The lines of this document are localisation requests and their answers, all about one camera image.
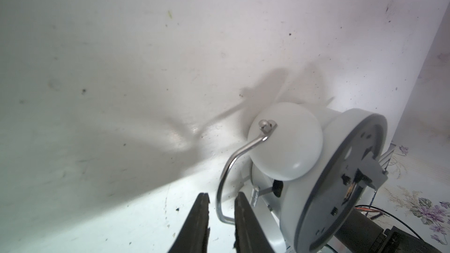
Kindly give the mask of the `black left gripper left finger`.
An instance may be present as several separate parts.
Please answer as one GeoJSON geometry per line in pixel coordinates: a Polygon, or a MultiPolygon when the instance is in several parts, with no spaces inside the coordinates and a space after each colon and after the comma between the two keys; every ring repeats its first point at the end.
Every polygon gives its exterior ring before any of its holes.
{"type": "Polygon", "coordinates": [[[199,193],[169,253],[206,253],[209,241],[207,193],[199,193]]]}

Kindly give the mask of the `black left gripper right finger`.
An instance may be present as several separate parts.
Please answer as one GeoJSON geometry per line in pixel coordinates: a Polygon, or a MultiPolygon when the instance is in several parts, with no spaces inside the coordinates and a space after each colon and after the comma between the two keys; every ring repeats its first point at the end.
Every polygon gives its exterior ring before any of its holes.
{"type": "Polygon", "coordinates": [[[243,192],[234,201],[234,219],[237,253],[275,253],[243,192]]]}

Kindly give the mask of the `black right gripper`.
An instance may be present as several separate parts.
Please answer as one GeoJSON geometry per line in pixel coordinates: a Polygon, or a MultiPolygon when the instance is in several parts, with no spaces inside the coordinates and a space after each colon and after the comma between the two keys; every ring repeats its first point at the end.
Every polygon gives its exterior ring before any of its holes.
{"type": "Polygon", "coordinates": [[[382,229],[358,210],[353,210],[335,237],[352,253],[439,253],[429,243],[392,227],[382,229]]]}

